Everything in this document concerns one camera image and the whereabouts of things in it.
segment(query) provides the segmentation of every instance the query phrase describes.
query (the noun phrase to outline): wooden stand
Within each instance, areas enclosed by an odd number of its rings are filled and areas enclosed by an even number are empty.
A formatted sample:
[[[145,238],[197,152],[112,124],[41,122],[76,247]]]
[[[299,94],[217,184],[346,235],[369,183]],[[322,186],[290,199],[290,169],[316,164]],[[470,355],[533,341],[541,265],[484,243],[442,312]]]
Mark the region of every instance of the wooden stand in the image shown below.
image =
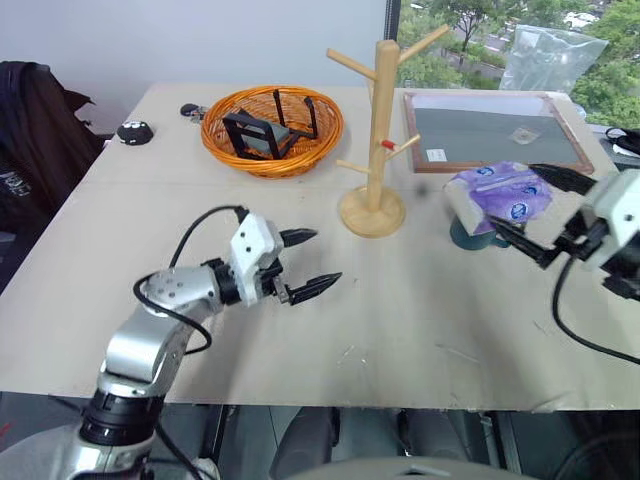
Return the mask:
[[[327,50],[329,58],[364,75],[373,83],[369,167],[337,161],[337,165],[341,167],[367,174],[367,185],[347,193],[340,203],[342,221],[357,235],[367,238],[384,237],[395,232],[404,221],[402,199],[393,190],[382,186],[384,167],[387,160],[420,141],[420,135],[412,137],[399,147],[387,140],[396,73],[400,63],[428,47],[448,31],[449,27],[443,25],[402,53],[393,40],[378,42],[375,71],[339,52]]]

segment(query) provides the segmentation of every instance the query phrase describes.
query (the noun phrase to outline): purple plastic bag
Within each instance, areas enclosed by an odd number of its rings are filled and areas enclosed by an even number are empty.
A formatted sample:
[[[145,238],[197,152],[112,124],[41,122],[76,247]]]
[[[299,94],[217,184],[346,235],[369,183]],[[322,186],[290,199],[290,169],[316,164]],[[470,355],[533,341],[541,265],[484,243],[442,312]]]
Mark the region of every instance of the purple plastic bag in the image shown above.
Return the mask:
[[[525,165],[502,162],[474,170],[460,172],[467,183],[469,197],[487,215],[494,215],[509,222],[526,223],[551,203],[551,190],[547,183]],[[483,220],[474,235],[493,230],[488,220]]]

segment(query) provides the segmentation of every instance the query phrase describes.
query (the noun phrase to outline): white tabletop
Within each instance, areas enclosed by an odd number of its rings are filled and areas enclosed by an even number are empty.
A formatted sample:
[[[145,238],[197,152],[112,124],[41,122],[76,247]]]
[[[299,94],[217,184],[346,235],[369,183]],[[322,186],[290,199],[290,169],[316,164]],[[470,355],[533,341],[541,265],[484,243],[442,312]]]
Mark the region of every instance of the white tabletop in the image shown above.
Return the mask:
[[[131,285],[162,268],[184,229],[205,210],[242,203],[315,239],[285,250],[292,285],[344,272],[322,296],[289,307],[275,299],[236,305],[208,321],[213,348],[187,357],[173,401],[231,404],[402,406],[468,409],[637,409],[640,370],[592,352],[555,326],[550,297],[562,259],[548,271],[515,249],[467,252],[449,239],[450,175],[412,174],[406,156],[386,183],[405,200],[394,235],[367,240],[340,222],[338,201],[364,175],[370,105],[365,88],[318,89],[346,122],[335,151],[310,173],[263,180],[218,162],[199,127],[178,113],[239,86],[152,87],[131,119],[155,131],[147,145],[113,142],[98,158],[0,297],[0,390],[90,396],[112,333],[133,311]],[[576,115],[569,103],[563,113]],[[406,138],[399,93],[392,139]],[[584,125],[595,176],[612,169]],[[418,185],[427,189],[417,194]],[[554,203],[528,230],[550,241],[579,204]],[[194,234],[183,264],[226,257],[232,216]],[[566,322],[583,337],[640,352],[640,307],[575,268],[562,295]],[[194,335],[193,344],[200,338]]]

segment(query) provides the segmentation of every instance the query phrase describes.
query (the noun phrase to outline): wicker basket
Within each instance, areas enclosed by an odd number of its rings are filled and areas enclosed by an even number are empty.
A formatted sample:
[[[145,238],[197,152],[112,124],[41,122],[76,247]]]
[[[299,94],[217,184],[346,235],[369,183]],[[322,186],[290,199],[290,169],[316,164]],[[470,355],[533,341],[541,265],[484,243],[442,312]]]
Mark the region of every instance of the wicker basket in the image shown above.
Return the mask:
[[[310,131],[309,108],[304,98],[313,100],[318,125],[318,137],[300,137],[280,160],[249,160],[238,158],[222,118],[244,109],[256,118],[278,123],[273,91],[280,91],[280,101],[287,127]],[[283,178],[311,170],[342,137],[344,120],[338,106],[329,97],[301,87],[264,86],[236,92],[216,103],[202,121],[202,142],[221,162],[264,178]]]

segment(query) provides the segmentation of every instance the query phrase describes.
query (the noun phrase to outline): window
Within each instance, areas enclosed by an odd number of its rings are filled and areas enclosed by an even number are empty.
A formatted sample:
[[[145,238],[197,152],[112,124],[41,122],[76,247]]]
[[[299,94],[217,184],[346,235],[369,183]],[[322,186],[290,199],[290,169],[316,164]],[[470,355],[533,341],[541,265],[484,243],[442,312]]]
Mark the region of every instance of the window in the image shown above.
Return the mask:
[[[591,52],[586,65],[582,53],[574,56],[582,63],[565,88],[544,89],[569,93],[589,123],[640,128],[640,0],[389,0],[385,33],[401,47],[442,24],[453,32],[402,64],[398,86],[491,90],[502,82],[505,88],[510,74],[522,67],[517,58],[509,62],[518,26],[519,32],[524,25],[552,28],[561,38],[584,34],[608,45]],[[544,53],[535,42],[531,47]],[[565,75],[569,52],[555,53],[564,64],[548,62],[547,71]],[[544,76],[544,68],[539,73]],[[521,84],[518,89],[540,88]]]

